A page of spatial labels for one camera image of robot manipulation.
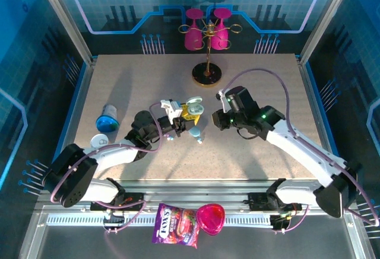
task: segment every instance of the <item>candy bag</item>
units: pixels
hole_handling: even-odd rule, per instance
[[[156,215],[153,243],[182,244],[197,248],[200,226],[196,210],[160,204]]]

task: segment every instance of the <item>glass panel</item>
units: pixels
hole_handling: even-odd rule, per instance
[[[365,168],[379,207],[380,0],[343,0],[309,63],[337,153]],[[368,217],[369,210],[363,211]],[[380,229],[367,228],[380,256]]]
[[[230,34],[229,53],[300,53],[327,0],[64,0],[91,52],[188,53],[177,28],[188,8],[200,8],[214,20],[217,7],[227,7],[227,25],[240,24]],[[163,42],[156,50],[142,43]]]
[[[46,169],[38,162],[53,159],[82,60],[47,0],[0,9],[0,258],[18,258]]]

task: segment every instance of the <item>blue bottle cap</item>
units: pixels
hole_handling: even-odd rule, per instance
[[[96,120],[96,128],[103,133],[112,132],[119,128],[119,122],[108,115],[102,115]]]

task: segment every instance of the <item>speckled tabletop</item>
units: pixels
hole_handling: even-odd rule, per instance
[[[204,61],[204,54],[99,56],[75,138],[80,147],[89,147],[92,136],[99,133],[95,121],[107,103],[117,107],[121,124],[117,132],[109,134],[111,141],[124,138],[131,130],[135,114],[162,99],[185,102],[190,97],[201,96],[205,111],[199,121],[204,137],[202,144],[185,132],[174,141],[164,139],[157,153],[149,153],[140,161],[115,166],[96,176],[120,180],[313,178],[301,164],[268,142],[260,138],[244,140],[235,129],[220,131],[211,119],[211,114],[221,108],[215,98],[218,90],[245,69],[267,68],[280,74],[289,89],[292,123],[320,144],[295,56],[212,55],[211,61],[223,71],[223,78],[212,88],[195,84],[191,77],[192,68]],[[234,85],[245,86],[260,107],[271,105],[285,114],[284,91],[273,76],[251,72]],[[164,115],[160,108],[154,112],[157,117]]]

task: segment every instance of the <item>pink bowl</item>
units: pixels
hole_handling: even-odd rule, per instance
[[[217,235],[224,226],[226,213],[219,204],[206,204],[197,210],[197,222],[204,232]]]

